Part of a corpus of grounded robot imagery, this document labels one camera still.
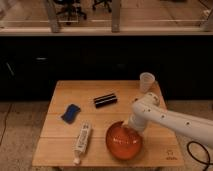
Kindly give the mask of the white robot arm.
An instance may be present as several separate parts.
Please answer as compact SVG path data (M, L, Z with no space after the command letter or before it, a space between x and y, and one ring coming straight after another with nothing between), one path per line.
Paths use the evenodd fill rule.
M152 121L213 149L213 121L159 107L160 99L152 92L132 104L133 113L124 125L141 133Z

